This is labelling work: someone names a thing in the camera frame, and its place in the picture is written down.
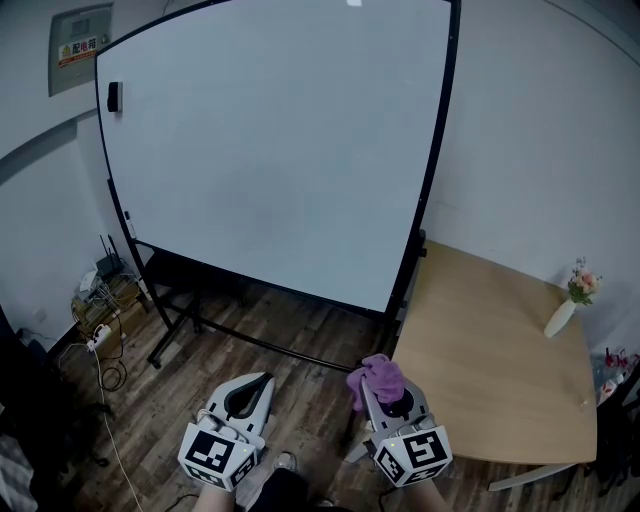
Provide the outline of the white ribbed vase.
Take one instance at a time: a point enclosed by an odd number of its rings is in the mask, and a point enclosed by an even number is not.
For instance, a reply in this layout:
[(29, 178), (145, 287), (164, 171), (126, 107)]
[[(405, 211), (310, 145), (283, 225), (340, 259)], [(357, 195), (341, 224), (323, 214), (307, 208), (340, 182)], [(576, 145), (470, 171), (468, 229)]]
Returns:
[(571, 319), (577, 304), (571, 299), (564, 301), (547, 322), (543, 334), (547, 338), (554, 337)]

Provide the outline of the grey electrical wall panel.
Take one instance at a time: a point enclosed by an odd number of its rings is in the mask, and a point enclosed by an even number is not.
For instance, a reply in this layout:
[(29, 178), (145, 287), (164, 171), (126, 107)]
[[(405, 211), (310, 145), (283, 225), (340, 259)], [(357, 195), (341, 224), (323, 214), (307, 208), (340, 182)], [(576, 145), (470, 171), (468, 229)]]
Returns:
[(48, 94), (58, 95), (94, 80), (96, 53), (111, 42), (113, 3), (96, 4), (52, 17)]

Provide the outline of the whiteboard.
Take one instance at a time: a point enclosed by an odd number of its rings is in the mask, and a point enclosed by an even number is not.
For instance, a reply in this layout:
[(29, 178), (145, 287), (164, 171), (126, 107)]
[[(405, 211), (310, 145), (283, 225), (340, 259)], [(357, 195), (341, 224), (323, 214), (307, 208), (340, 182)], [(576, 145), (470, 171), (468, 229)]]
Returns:
[(385, 312), (438, 160), (460, 10), (209, 1), (106, 47), (101, 136), (137, 239)]

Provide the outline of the person's right forearm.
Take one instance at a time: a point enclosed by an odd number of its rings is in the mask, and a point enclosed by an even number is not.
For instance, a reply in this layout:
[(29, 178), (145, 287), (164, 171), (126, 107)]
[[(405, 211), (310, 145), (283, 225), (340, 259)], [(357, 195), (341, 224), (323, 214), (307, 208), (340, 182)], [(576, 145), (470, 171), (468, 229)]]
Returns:
[(409, 512), (452, 512), (432, 480), (424, 480), (403, 488)]

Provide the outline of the white bottle red label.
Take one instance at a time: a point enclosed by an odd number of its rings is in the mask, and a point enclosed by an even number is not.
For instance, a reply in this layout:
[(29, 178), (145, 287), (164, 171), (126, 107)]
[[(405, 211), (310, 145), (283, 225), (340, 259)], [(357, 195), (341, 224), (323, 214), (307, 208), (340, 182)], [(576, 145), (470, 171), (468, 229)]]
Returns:
[(623, 384), (625, 380), (624, 374), (618, 374), (614, 378), (610, 378), (604, 382), (600, 387), (598, 395), (598, 405), (607, 401), (616, 391), (619, 385)]

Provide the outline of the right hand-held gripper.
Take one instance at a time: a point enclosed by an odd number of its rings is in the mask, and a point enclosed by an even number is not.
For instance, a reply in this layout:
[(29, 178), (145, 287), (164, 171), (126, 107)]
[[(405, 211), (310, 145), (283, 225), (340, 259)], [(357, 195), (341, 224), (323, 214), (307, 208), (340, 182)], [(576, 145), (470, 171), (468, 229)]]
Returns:
[[(446, 430), (429, 415), (426, 397), (417, 385), (405, 383), (405, 412), (381, 404), (366, 380), (360, 388), (367, 417), (380, 438), (374, 442), (373, 461), (395, 487), (433, 479), (452, 462)], [(417, 419), (402, 426), (405, 420)]]

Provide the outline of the light wooden table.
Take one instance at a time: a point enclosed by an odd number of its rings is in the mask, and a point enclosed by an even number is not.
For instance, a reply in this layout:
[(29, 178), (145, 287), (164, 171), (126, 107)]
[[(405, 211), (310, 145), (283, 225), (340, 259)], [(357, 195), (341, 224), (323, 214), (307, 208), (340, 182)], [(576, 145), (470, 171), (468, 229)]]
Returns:
[(578, 319), (544, 327), (563, 289), (430, 242), (393, 354), (426, 395), (456, 456), (523, 465), (494, 491), (596, 457), (596, 398)]

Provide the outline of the pink flower bouquet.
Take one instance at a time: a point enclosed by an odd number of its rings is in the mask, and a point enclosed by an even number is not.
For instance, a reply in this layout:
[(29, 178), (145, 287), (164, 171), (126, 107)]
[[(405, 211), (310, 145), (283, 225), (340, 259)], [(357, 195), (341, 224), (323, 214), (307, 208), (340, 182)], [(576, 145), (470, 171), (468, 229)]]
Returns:
[(577, 258), (567, 283), (569, 298), (577, 305), (592, 305), (592, 297), (598, 292), (601, 281), (601, 276), (587, 268), (585, 258)]

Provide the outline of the person's left forearm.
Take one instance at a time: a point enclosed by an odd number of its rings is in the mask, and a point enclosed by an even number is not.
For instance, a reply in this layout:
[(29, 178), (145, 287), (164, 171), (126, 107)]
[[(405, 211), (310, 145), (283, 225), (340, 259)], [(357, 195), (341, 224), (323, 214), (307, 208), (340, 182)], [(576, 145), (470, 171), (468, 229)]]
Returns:
[(234, 512), (236, 506), (236, 494), (234, 491), (226, 491), (213, 486), (205, 486), (192, 512)]

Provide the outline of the black router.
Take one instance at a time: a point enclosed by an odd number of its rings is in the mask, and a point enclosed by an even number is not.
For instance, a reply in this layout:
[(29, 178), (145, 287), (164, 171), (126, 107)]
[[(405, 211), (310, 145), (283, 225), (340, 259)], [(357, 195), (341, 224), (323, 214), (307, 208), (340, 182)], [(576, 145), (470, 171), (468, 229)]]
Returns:
[(119, 256), (112, 237), (109, 234), (107, 234), (106, 237), (108, 242), (105, 242), (103, 236), (100, 236), (105, 255), (95, 263), (97, 276), (103, 280), (116, 276), (121, 273), (124, 268), (123, 261)]

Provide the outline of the person's dark trousers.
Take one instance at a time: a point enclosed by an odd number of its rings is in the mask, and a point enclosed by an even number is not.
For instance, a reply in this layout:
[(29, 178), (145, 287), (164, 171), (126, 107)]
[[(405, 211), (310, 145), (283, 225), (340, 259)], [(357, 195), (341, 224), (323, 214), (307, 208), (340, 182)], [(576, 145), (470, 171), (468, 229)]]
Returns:
[(309, 486), (297, 473), (275, 469), (255, 502), (245, 512), (351, 512), (337, 506), (321, 506), (308, 496)]

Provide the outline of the clear bag with red items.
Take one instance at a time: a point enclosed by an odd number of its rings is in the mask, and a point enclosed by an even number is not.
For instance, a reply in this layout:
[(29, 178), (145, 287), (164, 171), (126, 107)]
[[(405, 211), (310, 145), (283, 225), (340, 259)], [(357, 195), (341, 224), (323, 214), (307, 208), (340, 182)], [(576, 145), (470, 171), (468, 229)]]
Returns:
[(593, 370), (594, 388), (598, 398), (600, 387), (610, 378), (618, 374), (624, 374), (624, 382), (631, 376), (635, 367), (640, 364), (640, 354), (628, 355), (625, 349), (619, 352), (605, 350), (604, 354), (592, 354), (591, 364)]

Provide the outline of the purple cleaning cloth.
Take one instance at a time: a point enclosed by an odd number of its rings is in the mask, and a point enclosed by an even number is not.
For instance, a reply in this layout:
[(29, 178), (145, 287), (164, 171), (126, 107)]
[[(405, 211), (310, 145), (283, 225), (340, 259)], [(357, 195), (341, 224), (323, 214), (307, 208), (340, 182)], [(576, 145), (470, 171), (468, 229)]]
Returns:
[(392, 404), (404, 395), (404, 375), (399, 366), (384, 354), (365, 357), (361, 365), (346, 378), (346, 384), (353, 394), (352, 409), (363, 410), (361, 381), (365, 379), (369, 388), (381, 404)]

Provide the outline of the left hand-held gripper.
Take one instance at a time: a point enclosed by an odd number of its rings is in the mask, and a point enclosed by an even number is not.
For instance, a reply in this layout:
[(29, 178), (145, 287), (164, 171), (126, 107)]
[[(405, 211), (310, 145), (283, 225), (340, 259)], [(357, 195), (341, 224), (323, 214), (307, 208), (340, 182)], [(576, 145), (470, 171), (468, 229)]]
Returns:
[(259, 436), (268, 423), (274, 393), (275, 378), (268, 372), (241, 375), (219, 385), (207, 410), (198, 411), (196, 422), (189, 423), (184, 434), (178, 461), (186, 474), (233, 491), (258, 465)]

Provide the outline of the white power strip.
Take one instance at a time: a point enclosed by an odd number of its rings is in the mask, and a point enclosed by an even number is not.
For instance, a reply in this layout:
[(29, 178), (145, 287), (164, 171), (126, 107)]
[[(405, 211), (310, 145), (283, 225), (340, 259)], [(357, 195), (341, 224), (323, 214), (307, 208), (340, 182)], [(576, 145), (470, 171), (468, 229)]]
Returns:
[(112, 330), (109, 325), (99, 324), (93, 331), (92, 336), (86, 345), (90, 352), (95, 352), (97, 348), (103, 345), (111, 336)]

